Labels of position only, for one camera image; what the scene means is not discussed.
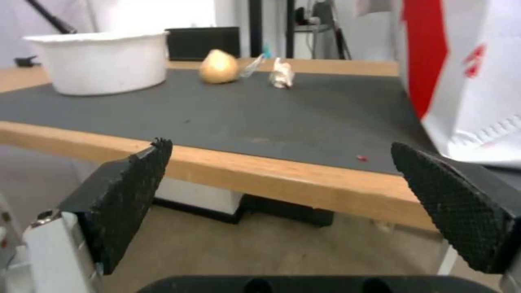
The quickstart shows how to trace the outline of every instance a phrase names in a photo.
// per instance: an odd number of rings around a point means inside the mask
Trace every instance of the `white bag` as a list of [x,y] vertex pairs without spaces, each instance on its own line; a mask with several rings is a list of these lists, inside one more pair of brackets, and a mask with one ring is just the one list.
[[521,0],[394,0],[400,76],[438,151],[521,168]]

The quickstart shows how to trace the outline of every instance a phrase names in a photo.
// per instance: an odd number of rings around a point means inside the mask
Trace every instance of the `black box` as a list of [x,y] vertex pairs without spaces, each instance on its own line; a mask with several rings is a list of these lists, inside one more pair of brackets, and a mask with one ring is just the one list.
[[238,27],[167,29],[170,60],[201,61],[212,49],[241,57]]

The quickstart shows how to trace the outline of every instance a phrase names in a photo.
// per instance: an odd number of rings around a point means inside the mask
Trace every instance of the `wooden table edge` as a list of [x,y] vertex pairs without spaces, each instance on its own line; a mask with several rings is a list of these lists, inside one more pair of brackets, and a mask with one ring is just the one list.
[[[0,143],[102,163],[142,150],[150,142],[0,121]],[[400,176],[178,145],[174,146],[166,176],[436,230]]]

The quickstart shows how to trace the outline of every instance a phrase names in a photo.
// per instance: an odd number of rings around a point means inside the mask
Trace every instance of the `red stripe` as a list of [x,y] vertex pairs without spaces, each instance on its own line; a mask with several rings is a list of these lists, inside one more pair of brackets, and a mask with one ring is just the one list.
[[409,94],[416,114],[429,109],[448,54],[442,0],[404,0],[407,25]]

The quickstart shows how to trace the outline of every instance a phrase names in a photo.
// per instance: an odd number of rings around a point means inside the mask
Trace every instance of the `metal pole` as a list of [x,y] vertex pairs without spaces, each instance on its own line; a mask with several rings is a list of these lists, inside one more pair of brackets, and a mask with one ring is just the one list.
[[293,58],[295,46],[295,0],[286,4],[286,58]]

